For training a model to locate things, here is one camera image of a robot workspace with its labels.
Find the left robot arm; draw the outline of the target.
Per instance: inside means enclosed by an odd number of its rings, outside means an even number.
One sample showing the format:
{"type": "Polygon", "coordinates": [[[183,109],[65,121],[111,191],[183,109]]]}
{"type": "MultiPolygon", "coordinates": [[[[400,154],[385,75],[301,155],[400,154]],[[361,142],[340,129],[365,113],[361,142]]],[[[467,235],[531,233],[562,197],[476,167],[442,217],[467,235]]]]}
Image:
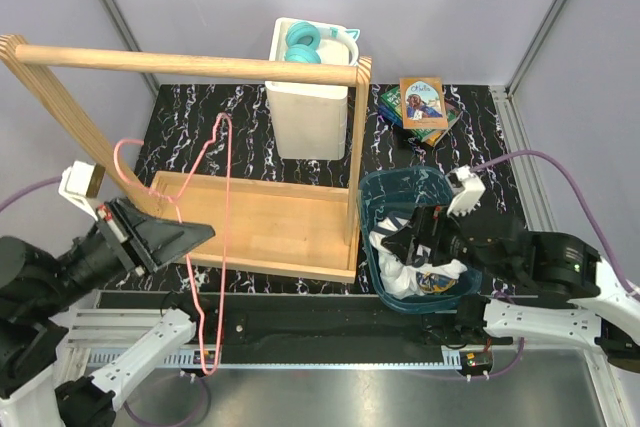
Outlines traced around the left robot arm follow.
{"type": "Polygon", "coordinates": [[[206,224],[147,215],[116,198],[99,205],[89,232],[59,257],[21,239],[1,239],[1,423],[111,426],[130,394],[169,354],[208,341],[216,319],[180,303],[115,361],[57,385],[56,349],[68,328],[53,317],[113,278],[153,273],[215,235],[206,224]]]}

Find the white tank top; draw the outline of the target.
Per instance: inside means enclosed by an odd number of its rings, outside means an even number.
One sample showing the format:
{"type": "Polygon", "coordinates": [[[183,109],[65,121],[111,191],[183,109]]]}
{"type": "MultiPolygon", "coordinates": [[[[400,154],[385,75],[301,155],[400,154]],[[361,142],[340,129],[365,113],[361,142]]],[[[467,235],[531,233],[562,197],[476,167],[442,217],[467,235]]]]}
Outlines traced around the white tank top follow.
{"type": "Polygon", "coordinates": [[[411,264],[404,264],[382,246],[384,237],[395,233],[407,222],[406,215],[391,212],[369,234],[369,242],[378,253],[380,278],[385,291],[397,299],[450,291],[467,271],[467,267],[459,260],[434,266],[429,261],[430,249],[420,245],[417,259],[411,264]]]}

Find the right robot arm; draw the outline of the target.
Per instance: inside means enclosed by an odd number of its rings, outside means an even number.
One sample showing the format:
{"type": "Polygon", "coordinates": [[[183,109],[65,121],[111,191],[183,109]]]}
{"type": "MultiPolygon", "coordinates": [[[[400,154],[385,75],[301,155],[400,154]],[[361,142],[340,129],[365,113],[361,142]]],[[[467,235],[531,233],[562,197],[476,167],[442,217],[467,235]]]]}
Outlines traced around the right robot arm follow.
{"type": "Polygon", "coordinates": [[[462,342],[523,337],[566,343],[638,372],[639,303],[606,259],[579,238],[531,231],[517,217],[486,209],[463,215],[444,206],[419,205],[406,222],[392,225],[380,245],[404,265],[441,267],[458,261],[566,305],[531,307],[465,295],[446,317],[462,342]]]}

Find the pink wire hanger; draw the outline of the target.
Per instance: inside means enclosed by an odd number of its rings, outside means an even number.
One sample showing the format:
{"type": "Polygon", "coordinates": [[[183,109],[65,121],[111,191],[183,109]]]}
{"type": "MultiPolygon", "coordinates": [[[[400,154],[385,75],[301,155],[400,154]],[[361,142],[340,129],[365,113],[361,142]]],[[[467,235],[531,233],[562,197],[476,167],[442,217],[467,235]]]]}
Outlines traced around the pink wire hanger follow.
{"type": "Polygon", "coordinates": [[[191,296],[193,305],[198,314],[198,327],[197,327],[197,339],[198,339],[198,347],[200,352],[200,366],[202,373],[206,376],[214,375],[219,367],[220,357],[221,357],[221,347],[222,347],[222,337],[223,337],[223,320],[224,320],[224,306],[225,306],[225,283],[226,283],[226,274],[227,274],[227,259],[228,259],[228,248],[229,248],[229,235],[230,235],[230,214],[231,214],[231,160],[232,160],[232,133],[233,133],[233,124],[231,117],[226,113],[220,113],[217,115],[214,126],[212,128],[211,137],[207,140],[203,147],[201,148],[196,160],[191,167],[191,170],[187,174],[187,177],[183,181],[183,184],[179,190],[179,192],[174,196],[168,196],[165,194],[161,194],[158,190],[152,187],[145,187],[140,184],[138,181],[134,182],[127,174],[124,173],[123,168],[120,164],[120,150],[125,145],[137,145],[143,146],[144,142],[139,139],[131,139],[124,138],[119,140],[112,151],[113,164],[118,174],[118,177],[127,185],[132,186],[138,190],[142,190],[146,195],[150,197],[156,197],[161,200],[167,201],[174,207],[175,213],[177,215],[177,220],[182,223],[183,218],[181,214],[181,210],[179,207],[179,201],[186,191],[191,179],[195,175],[195,172],[201,163],[204,155],[207,152],[207,149],[216,142],[218,137],[218,129],[222,126],[223,123],[227,125],[227,141],[226,141],[226,152],[227,152],[227,160],[226,160],[226,175],[225,179],[225,207],[224,207],[224,224],[223,224],[223,242],[222,242],[222,267],[220,272],[220,291],[219,291],[219,301],[218,301],[218,314],[217,314],[217,325],[216,325],[216,338],[214,344],[214,357],[213,364],[211,367],[207,366],[207,362],[205,359],[206,349],[205,349],[205,327],[206,327],[206,314],[204,309],[200,303],[199,296],[199,288],[195,281],[195,273],[194,267],[192,265],[191,256],[189,254],[186,255],[186,267],[188,273],[189,284],[191,287],[191,296]]]}

